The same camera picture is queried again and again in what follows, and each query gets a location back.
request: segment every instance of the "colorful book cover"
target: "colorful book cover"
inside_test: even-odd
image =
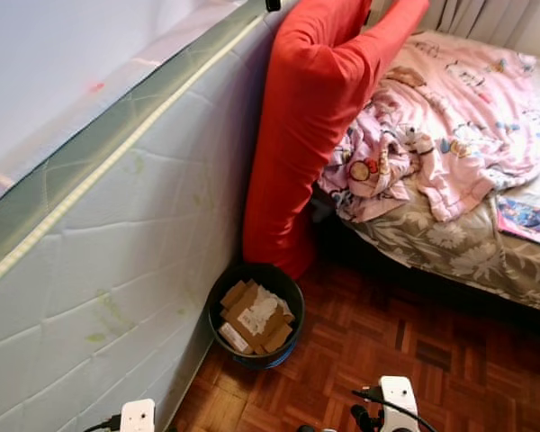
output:
[[[540,209],[499,197],[498,230],[540,243]]]

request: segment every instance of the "black trash bin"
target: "black trash bin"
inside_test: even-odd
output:
[[[220,300],[228,290],[239,281],[247,282],[253,279],[256,283],[263,285],[269,292],[276,294],[288,303],[290,311],[295,317],[291,324],[292,333],[286,339],[283,346],[269,354],[245,355],[236,351],[218,333],[218,329],[224,320],[220,316],[222,305]],[[208,319],[216,341],[227,351],[234,355],[234,360],[250,369],[269,369],[278,366],[294,350],[298,336],[302,330],[304,322],[304,298],[302,291],[296,282],[278,267],[269,264],[243,264],[231,267],[226,270],[216,281],[207,301]]]

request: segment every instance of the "floral bedsheet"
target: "floral bedsheet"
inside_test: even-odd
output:
[[[465,40],[463,43],[474,43]],[[540,59],[534,74],[540,113]],[[436,221],[413,177],[404,180],[410,201],[361,223],[345,221],[386,256],[540,310],[540,245],[501,234],[492,193],[472,212],[447,223]],[[540,207],[540,176],[503,193]]]

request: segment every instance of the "wooden floor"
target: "wooden floor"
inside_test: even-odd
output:
[[[360,400],[350,391],[386,374],[411,379],[420,415],[437,431],[540,432],[540,337],[519,323],[472,316],[327,261],[300,286],[307,315],[292,356],[257,373],[212,346],[172,428],[355,431],[350,407]]]

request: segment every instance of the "cartoon print blanket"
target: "cartoon print blanket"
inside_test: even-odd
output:
[[[318,184],[338,214],[369,221],[409,200],[415,175],[438,221],[540,174],[530,103],[535,58],[436,33],[412,36],[335,148]]]

